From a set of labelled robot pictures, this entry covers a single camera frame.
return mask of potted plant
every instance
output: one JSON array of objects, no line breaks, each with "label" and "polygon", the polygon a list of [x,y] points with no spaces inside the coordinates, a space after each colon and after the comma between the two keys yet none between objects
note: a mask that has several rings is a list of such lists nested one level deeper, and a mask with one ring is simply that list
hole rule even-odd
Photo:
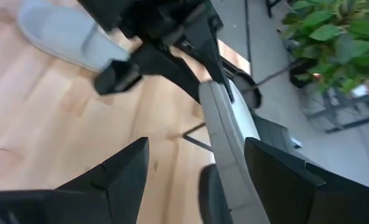
[{"label": "potted plant", "polygon": [[349,92],[369,83],[369,0],[300,0],[283,20],[295,58],[315,63],[298,79]]}]

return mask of white slipper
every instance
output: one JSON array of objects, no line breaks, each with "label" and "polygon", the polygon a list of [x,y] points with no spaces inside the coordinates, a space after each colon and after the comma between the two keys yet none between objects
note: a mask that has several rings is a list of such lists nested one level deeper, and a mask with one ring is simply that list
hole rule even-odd
[{"label": "white slipper", "polygon": [[89,15],[48,1],[28,0],[19,8],[21,31],[37,48],[75,65],[99,72],[129,53],[98,31]]},{"label": "white slipper", "polygon": [[259,134],[240,91],[231,80],[229,82],[233,103],[223,85],[210,81],[199,86],[199,98],[218,173],[233,223],[268,224],[244,157],[245,138],[259,139]]}]

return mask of metal frame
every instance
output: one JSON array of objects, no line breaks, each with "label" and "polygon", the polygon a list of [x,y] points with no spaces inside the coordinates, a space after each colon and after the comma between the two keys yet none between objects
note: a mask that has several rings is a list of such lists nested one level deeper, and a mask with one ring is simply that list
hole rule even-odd
[{"label": "metal frame", "polygon": [[208,151],[210,151],[210,152],[213,152],[213,151],[212,151],[212,147],[210,147],[210,146],[208,146],[207,144],[205,144],[205,143],[203,143],[203,142],[201,142],[201,141],[199,141],[199,140],[196,140],[195,138],[193,138],[193,137],[190,137],[190,136],[189,136],[189,134],[191,134],[191,133],[195,132],[196,130],[198,130],[198,129],[200,129],[200,128],[205,127],[205,125],[206,125],[206,124],[205,124],[205,122],[202,122],[202,123],[200,123],[200,124],[196,125],[195,127],[193,127],[192,129],[190,129],[190,130],[188,130],[188,131],[184,132],[184,133],[181,135],[181,137],[182,137],[182,138],[184,138],[185,140],[187,140],[187,141],[191,142],[192,144],[195,144],[195,145],[197,145],[197,146],[199,146],[199,147],[201,147],[201,148],[204,148],[204,149],[206,149],[206,150],[208,150]]},{"label": "metal frame", "polygon": [[369,95],[360,96],[358,98],[348,99],[344,97],[343,93],[341,93],[338,89],[334,88],[334,92],[336,94],[336,98],[338,100],[337,105],[333,105],[331,103],[331,96],[328,94],[327,91],[322,93],[323,103],[322,105],[325,107],[324,110],[318,111],[316,113],[307,114],[306,117],[308,120],[325,117],[327,118],[335,127],[331,129],[324,130],[327,134],[335,133],[338,131],[343,131],[350,128],[359,127],[364,124],[369,123],[369,117],[358,119],[356,121],[342,124],[337,119],[337,112],[346,108],[351,108],[356,106],[359,103],[365,103],[369,101]]}]

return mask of light wood floor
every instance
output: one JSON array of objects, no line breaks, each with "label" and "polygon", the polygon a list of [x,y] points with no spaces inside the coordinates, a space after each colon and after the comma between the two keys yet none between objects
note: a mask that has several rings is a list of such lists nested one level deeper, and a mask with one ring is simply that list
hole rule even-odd
[{"label": "light wood floor", "polygon": [[[133,47],[120,34],[113,39]],[[223,43],[220,49],[248,71],[245,59]],[[199,78],[208,77],[186,59]],[[213,155],[178,138],[202,122],[199,105],[161,77],[147,77],[129,93],[99,97],[93,76],[31,46],[15,20],[0,13],[0,190],[58,187],[148,136],[149,173],[138,223],[201,223],[197,182]],[[206,130],[194,137],[208,142]]]}]

